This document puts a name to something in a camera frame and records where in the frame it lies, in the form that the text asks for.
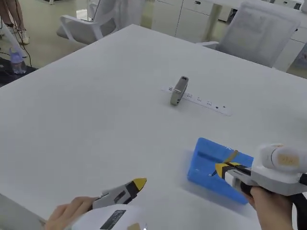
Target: blue block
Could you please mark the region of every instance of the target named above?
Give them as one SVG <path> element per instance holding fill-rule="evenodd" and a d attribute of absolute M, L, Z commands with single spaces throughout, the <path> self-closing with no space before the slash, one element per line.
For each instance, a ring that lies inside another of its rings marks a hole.
<path fill-rule="evenodd" d="M 218 174 L 209 176 L 214 172 L 215 164 L 222 163 L 233 152 L 234 150 L 229 147 L 205 138 L 199 138 L 189 168 L 188 180 L 241 204 L 246 204 L 248 201 L 244 196 L 227 184 Z M 253 159 L 253 157 L 239 152 L 232 162 L 251 167 Z"/>

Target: drawer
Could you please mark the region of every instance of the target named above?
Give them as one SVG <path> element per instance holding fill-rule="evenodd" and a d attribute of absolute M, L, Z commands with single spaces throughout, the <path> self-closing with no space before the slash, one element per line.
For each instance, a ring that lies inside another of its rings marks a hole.
<path fill-rule="evenodd" d="M 201 42 L 209 16 L 182 8 L 176 37 L 189 42 Z"/>
<path fill-rule="evenodd" d="M 275 0 L 274 4 L 276 5 L 280 5 L 280 6 L 285 6 L 285 7 L 289 7 L 289 8 L 299 8 L 300 3 L 297 1 L 291 1 L 291 0 Z"/>
<path fill-rule="evenodd" d="M 196 11 L 210 15 L 213 3 L 204 0 L 184 0 L 182 7 L 188 10 Z"/>
<path fill-rule="evenodd" d="M 152 30 L 175 36 L 181 6 L 173 6 L 161 1 L 154 3 Z"/>
<path fill-rule="evenodd" d="M 292 40 L 307 43 L 307 29 L 299 27 L 291 37 Z"/>

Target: hand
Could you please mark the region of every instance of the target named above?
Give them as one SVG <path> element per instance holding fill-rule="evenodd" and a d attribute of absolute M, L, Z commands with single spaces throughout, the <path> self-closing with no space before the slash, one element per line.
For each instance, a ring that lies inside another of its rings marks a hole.
<path fill-rule="evenodd" d="M 58 206 L 45 224 L 45 230 L 64 230 L 79 216 L 86 213 L 96 198 L 76 197 L 70 204 Z"/>
<path fill-rule="evenodd" d="M 292 203 L 285 196 L 260 187 L 252 187 L 250 193 L 253 197 L 244 196 L 256 210 L 262 230 L 293 230 Z"/>

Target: power strip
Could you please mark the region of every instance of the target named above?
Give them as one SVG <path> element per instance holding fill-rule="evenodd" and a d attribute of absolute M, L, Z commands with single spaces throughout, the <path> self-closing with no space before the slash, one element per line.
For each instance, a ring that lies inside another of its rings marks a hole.
<path fill-rule="evenodd" d="M 168 92 L 168 93 L 172 93 L 173 92 L 173 89 L 174 87 L 171 86 L 171 87 L 164 87 L 162 88 L 162 91 L 165 91 L 165 92 Z M 204 100 L 200 97 L 197 97 L 197 96 L 194 96 L 192 93 L 188 93 L 188 92 L 185 92 L 182 96 L 182 99 L 186 99 L 190 102 L 193 102 L 193 103 L 196 103 L 196 104 L 199 104 L 203 107 L 206 107 L 208 109 L 212 109 L 218 113 L 221 113 L 221 114 L 224 114 L 226 116 L 231 116 L 232 113 L 231 113 L 231 110 L 228 109 L 225 105 L 217 105 L 213 102 L 211 102 L 210 100 Z"/>

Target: black strap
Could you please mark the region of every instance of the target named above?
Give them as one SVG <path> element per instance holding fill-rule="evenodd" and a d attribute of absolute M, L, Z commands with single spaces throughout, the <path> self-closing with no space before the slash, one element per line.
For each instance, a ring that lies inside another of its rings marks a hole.
<path fill-rule="evenodd" d="M 307 230 L 307 199 L 302 193 L 288 196 L 297 210 L 297 229 Z"/>

